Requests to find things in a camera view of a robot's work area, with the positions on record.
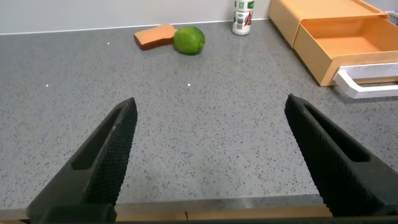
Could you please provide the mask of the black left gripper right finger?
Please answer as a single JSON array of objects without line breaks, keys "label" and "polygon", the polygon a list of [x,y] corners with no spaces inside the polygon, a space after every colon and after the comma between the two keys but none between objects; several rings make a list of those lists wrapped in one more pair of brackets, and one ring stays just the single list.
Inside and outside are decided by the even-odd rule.
[{"label": "black left gripper right finger", "polygon": [[310,175],[334,216],[397,214],[397,172],[303,98],[285,115]]}]

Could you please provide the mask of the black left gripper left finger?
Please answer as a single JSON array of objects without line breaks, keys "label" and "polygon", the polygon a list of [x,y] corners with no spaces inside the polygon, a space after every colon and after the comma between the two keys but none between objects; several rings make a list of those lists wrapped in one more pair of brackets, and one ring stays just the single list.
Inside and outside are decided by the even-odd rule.
[{"label": "black left gripper left finger", "polygon": [[30,221],[115,221],[136,123],[134,98],[117,104],[29,204]]}]

